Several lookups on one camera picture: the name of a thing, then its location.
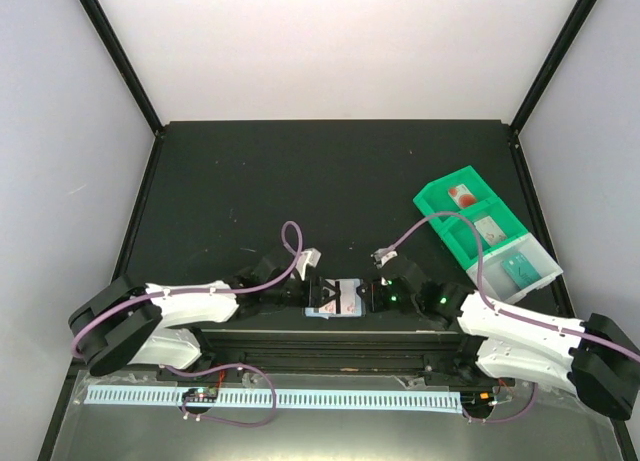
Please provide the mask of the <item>white card red print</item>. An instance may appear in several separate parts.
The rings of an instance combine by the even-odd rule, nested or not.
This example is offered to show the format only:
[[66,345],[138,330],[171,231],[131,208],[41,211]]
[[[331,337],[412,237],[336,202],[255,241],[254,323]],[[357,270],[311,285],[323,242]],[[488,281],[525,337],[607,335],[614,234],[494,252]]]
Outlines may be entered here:
[[359,282],[355,279],[332,279],[339,280],[341,286],[340,301],[325,301],[323,306],[318,307],[318,312],[323,315],[333,316],[355,316],[360,306],[356,288]]

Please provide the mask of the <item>green two-compartment bin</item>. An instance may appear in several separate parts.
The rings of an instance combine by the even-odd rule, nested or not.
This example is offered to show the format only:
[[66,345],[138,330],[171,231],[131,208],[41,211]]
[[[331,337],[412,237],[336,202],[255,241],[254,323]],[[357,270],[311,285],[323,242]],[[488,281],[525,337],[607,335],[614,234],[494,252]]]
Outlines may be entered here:
[[[459,209],[454,204],[447,190],[458,184],[465,184],[476,196],[474,205]],[[463,269],[477,262],[475,234],[469,227],[474,226],[475,221],[491,216],[507,235],[505,241],[489,246],[474,226],[482,243],[483,254],[528,233],[524,224],[471,166],[429,182],[413,198],[413,203],[424,216],[444,211],[449,213],[431,220],[430,225]]]

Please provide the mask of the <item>white card red marks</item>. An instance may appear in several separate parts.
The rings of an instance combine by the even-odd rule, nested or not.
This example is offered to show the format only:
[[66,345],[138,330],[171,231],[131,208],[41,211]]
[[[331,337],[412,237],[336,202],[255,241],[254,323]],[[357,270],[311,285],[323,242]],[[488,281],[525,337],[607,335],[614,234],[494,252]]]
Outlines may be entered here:
[[489,246],[495,246],[507,239],[505,232],[491,216],[485,216],[475,221],[474,226]]

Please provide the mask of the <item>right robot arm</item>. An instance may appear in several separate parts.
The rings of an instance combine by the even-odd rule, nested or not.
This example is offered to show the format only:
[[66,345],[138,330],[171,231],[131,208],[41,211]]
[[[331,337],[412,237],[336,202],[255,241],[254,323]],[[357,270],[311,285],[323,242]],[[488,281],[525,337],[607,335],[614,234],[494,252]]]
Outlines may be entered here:
[[399,310],[433,329],[463,335],[469,350],[454,360],[461,381],[530,381],[566,391],[605,417],[631,418],[639,391],[639,349],[611,318],[544,315],[457,283],[435,282],[395,251],[383,249],[372,257],[377,276],[364,291],[367,310]]

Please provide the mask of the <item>right black frame post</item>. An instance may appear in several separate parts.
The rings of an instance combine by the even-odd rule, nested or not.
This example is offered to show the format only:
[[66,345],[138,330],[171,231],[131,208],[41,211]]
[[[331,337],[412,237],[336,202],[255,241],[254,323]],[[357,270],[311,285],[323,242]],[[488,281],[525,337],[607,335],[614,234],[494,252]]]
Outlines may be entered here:
[[598,0],[576,0],[514,115],[510,129],[519,135],[569,52]]

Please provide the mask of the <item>black aluminium rail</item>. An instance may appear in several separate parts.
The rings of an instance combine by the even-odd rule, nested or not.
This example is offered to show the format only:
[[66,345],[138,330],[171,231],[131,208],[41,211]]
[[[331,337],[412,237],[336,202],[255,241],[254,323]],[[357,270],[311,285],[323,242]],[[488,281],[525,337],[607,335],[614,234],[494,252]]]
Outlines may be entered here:
[[477,367],[480,337],[433,331],[187,331],[165,353],[146,359],[141,337],[105,341],[89,335],[72,352],[95,376],[151,365],[162,377],[211,377],[215,368],[258,368],[268,374],[400,375],[430,384],[477,389],[492,378]]

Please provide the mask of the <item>left black frame post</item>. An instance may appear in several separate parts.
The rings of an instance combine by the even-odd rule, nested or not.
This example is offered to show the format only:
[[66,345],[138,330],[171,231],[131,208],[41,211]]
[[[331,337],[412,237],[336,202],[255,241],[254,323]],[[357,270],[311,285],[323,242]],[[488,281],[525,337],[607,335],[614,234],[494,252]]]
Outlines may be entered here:
[[122,81],[134,99],[151,132],[158,136],[164,126],[147,95],[99,0],[78,0],[100,38]]

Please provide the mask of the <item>small electronics board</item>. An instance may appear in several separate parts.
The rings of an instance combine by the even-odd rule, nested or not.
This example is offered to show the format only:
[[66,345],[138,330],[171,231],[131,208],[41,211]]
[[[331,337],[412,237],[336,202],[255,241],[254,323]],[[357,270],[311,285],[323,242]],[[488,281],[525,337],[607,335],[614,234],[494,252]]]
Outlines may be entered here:
[[216,387],[189,388],[183,395],[182,401],[186,403],[213,403],[218,397]]

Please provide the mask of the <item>clear plastic bin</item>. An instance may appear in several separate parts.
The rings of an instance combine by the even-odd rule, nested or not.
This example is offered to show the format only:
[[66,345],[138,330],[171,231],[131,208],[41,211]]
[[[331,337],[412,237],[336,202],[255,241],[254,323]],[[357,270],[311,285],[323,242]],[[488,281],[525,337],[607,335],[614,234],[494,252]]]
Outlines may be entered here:
[[483,254],[481,287],[488,298],[516,304],[551,284],[563,269],[531,233]]

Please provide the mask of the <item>black frame post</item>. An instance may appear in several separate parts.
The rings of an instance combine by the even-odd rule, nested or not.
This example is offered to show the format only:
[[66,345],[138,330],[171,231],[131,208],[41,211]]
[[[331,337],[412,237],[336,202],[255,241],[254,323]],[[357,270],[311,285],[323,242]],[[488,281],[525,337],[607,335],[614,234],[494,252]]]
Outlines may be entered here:
[[100,38],[122,81],[134,99],[151,132],[158,136],[164,126],[147,95],[99,0],[78,0]]
[[510,129],[519,135],[569,52],[598,0],[576,0],[514,115]]

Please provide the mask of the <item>black leather card holder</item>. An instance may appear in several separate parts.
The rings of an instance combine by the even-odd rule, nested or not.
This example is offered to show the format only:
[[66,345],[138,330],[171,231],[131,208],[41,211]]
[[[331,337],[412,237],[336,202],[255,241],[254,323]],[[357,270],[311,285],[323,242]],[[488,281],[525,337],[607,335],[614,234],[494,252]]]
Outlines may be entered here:
[[304,309],[308,318],[360,318],[365,315],[364,283],[356,278],[315,278]]

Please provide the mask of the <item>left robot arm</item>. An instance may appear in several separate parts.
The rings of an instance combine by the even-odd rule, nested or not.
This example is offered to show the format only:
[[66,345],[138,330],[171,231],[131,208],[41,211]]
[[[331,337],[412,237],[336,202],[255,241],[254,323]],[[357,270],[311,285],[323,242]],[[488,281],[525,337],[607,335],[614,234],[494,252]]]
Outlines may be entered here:
[[354,313],[348,283],[316,275],[319,258],[314,248],[277,248],[252,268],[200,285],[161,285],[123,275],[69,317],[72,354],[94,376],[151,364],[205,379],[215,357],[197,339],[198,324],[224,324],[281,307],[300,309],[306,317]]

